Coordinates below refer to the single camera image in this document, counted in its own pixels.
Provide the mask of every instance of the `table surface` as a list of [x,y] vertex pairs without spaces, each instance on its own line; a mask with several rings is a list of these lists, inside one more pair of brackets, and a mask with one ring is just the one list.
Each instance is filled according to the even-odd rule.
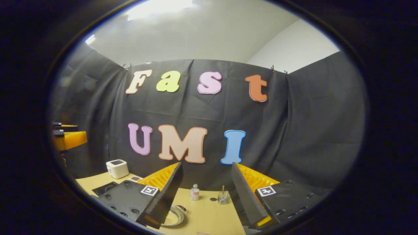
[[[134,176],[136,175],[129,174],[120,179],[114,179],[106,172],[92,177],[76,179],[76,181],[88,194],[95,195],[92,189],[112,181],[119,184]],[[228,204],[219,205],[217,201],[211,201],[211,197],[217,198],[218,191],[200,190],[199,200],[192,201],[190,200],[190,189],[179,188],[174,197],[173,205],[181,205],[186,208],[183,222],[172,227],[161,226],[158,230],[148,228],[169,235],[195,235],[197,232],[209,235],[245,235],[232,200],[229,200]]]

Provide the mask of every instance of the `black fabric backdrop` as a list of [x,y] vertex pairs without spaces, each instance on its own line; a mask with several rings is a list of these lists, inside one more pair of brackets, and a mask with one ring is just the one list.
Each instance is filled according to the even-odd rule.
[[[126,94],[135,71],[152,69],[135,94]],[[181,73],[179,89],[159,92],[165,72]],[[203,72],[220,72],[222,90],[197,90]],[[266,102],[249,96],[245,78],[267,81]],[[79,125],[88,143],[66,153],[76,178],[106,171],[105,162],[123,159],[131,173],[147,176],[177,162],[163,160],[160,125],[173,125],[181,139],[192,127],[208,130],[203,141],[205,163],[184,164],[183,188],[197,183],[203,190],[233,188],[225,157],[227,130],[243,130],[241,164],[279,181],[294,180],[330,189],[348,172],[359,150],[365,122],[361,76],[343,52],[337,52],[288,76],[270,69],[215,60],[153,62],[124,69],[93,48],[82,45],[63,68],[52,105],[54,119]],[[146,125],[151,151],[142,156],[130,146],[128,123]],[[137,132],[138,144],[143,135]]]

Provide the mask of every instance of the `purple letter u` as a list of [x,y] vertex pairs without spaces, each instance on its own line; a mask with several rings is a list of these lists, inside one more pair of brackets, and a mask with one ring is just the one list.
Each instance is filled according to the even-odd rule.
[[137,138],[136,138],[136,132],[139,129],[138,125],[134,123],[129,123],[128,128],[129,128],[129,141],[131,143],[132,149],[141,155],[148,155],[150,153],[150,134],[153,131],[152,128],[149,126],[141,127],[142,132],[144,132],[144,147],[143,148],[141,148],[138,145]]

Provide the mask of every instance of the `white wall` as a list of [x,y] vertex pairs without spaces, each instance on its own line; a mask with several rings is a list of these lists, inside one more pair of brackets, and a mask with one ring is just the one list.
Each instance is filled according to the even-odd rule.
[[291,24],[255,53],[247,64],[291,73],[338,52],[321,32],[301,20]]

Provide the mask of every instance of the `screw hole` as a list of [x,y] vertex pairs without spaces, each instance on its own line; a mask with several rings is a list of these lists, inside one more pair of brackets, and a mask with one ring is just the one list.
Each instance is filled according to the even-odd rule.
[[281,215],[281,214],[283,214],[285,212],[285,210],[278,210],[278,211],[276,211],[276,215]]
[[289,215],[288,219],[292,218],[292,217],[293,217],[293,216],[295,216],[296,214],[297,214],[297,213]]

